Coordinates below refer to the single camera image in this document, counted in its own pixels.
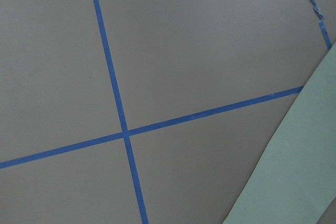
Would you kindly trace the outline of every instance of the gray floor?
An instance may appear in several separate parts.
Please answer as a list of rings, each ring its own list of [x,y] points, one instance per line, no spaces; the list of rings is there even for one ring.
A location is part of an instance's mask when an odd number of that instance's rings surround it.
[[[334,42],[336,2],[316,1]],[[129,129],[304,85],[327,52],[309,0],[100,5]],[[0,162],[121,132],[94,11],[0,1]],[[131,137],[149,222],[221,223],[294,99]],[[0,185],[1,223],[141,223],[122,140],[1,169]]]

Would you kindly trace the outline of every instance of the green mat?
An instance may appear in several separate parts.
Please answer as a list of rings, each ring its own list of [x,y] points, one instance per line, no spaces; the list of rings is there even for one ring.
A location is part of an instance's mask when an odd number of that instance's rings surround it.
[[[336,46],[298,95],[223,224],[313,224],[336,196]]]

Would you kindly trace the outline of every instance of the green strip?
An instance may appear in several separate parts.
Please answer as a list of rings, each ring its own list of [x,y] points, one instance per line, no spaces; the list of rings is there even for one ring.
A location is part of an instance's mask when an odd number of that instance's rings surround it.
[[[336,196],[336,46],[316,69],[223,224],[315,224]]]

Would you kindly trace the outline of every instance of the pale green panel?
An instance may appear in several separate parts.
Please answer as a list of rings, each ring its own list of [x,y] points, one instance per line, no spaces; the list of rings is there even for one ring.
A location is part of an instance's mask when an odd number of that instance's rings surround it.
[[[336,46],[270,140],[224,224],[316,223],[336,196]]]

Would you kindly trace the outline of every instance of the blue tape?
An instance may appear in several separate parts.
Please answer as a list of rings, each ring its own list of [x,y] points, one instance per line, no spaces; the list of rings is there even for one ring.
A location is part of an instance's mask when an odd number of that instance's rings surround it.
[[[194,113],[194,114],[190,114],[190,115],[185,115],[185,116],[182,116],[180,118],[174,118],[174,119],[170,119],[170,120],[167,120],[167,121],[163,121],[163,122],[154,123],[154,124],[150,124],[150,125],[147,125],[147,126],[139,127],[139,128],[130,130],[130,135],[132,136],[132,135],[137,135],[137,134],[141,134],[141,133],[148,132],[148,131],[154,131],[154,130],[164,128],[164,127],[168,127],[168,126],[171,126],[171,125],[176,125],[176,124],[179,124],[179,123],[184,123],[184,122],[188,122],[188,121],[199,119],[199,118],[204,118],[206,116],[223,113],[223,112],[227,112],[227,111],[230,111],[230,110],[236,110],[236,109],[240,109],[240,108],[250,106],[250,105],[253,105],[253,104],[267,102],[267,101],[274,100],[274,99],[277,99],[277,98],[286,97],[288,95],[297,94],[297,93],[300,93],[302,88],[303,88],[303,86],[293,88],[293,89],[289,89],[289,90],[285,90],[285,91],[281,91],[281,92],[274,93],[274,94],[264,95],[262,97],[258,97],[258,98],[254,98],[254,99],[250,99],[250,100],[246,100],[246,101],[242,101],[242,102],[233,103],[233,104],[222,106],[222,107],[215,108],[215,109],[210,109],[210,110],[206,110],[206,111],[202,111],[202,112],[198,112],[198,113]]]
[[[94,8],[96,10],[96,16],[97,16],[98,26],[99,26],[99,30],[100,30],[101,41],[102,41],[102,44],[103,44],[105,58],[106,58],[106,62],[107,62],[108,70],[109,70],[109,75],[110,75],[110,79],[111,79],[114,99],[115,99],[115,103],[117,105],[119,121],[120,121],[120,125],[121,125],[121,130],[122,130],[122,136],[124,138],[127,158],[128,158],[128,162],[129,162],[129,165],[130,165],[130,170],[131,170],[131,174],[132,174],[136,199],[138,201],[140,216],[141,216],[142,223],[143,224],[148,224],[148,217],[147,217],[146,208],[145,208],[145,204],[144,204],[144,200],[143,200],[143,196],[142,196],[142,191],[141,191],[137,166],[135,164],[132,144],[131,144],[131,140],[130,140],[129,131],[128,131],[128,128],[127,128],[124,109],[123,109],[122,102],[121,102],[121,96],[120,96],[120,92],[119,92],[119,88],[118,88],[117,77],[115,76],[116,73],[114,71],[111,51],[110,51],[110,47],[109,47],[109,43],[108,43],[108,39],[107,39],[107,35],[106,35],[106,30],[105,30],[105,25],[104,25],[104,21],[103,21],[103,16],[102,16],[99,0],[93,0],[93,3],[94,3]]]
[[[317,3],[315,0],[309,0],[311,2],[311,4],[313,5],[313,10],[314,12],[316,13],[316,15],[319,17],[320,19],[320,22],[319,22],[319,27],[320,27],[320,30],[322,32],[322,35],[323,35],[323,39],[324,39],[324,42],[326,43],[326,46],[328,48],[328,50],[330,50],[331,48],[331,42],[330,42],[330,38],[329,38],[329,35],[327,33],[327,29],[324,25],[324,22],[323,22],[323,15],[319,9],[319,7],[317,6]]]
[[[27,162],[31,162],[31,161],[35,161],[35,160],[46,158],[46,157],[55,156],[55,155],[66,153],[66,152],[72,152],[72,151],[75,151],[75,150],[79,150],[79,149],[86,148],[86,147],[93,146],[93,145],[97,145],[97,144],[106,143],[106,142],[113,141],[113,140],[120,139],[120,138],[122,138],[122,134],[117,133],[117,134],[113,134],[113,135],[109,135],[109,136],[103,136],[103,137],[100,137],[100,138],[88,140],[88,141],[77,143],[77,144],[67,145],[67,146],[64,146],[64,147],[60,147],[60,148],[45,151],[45,152],[36,153],[36,154],[25,156],[25,157],[12,159],[12,160],[9,160],[9,161],[4,161],[4,162],[0,163],[0,169],[7,168],[7,167],[10,167],[10,166],[14,166],[14,165],[27,163]]]

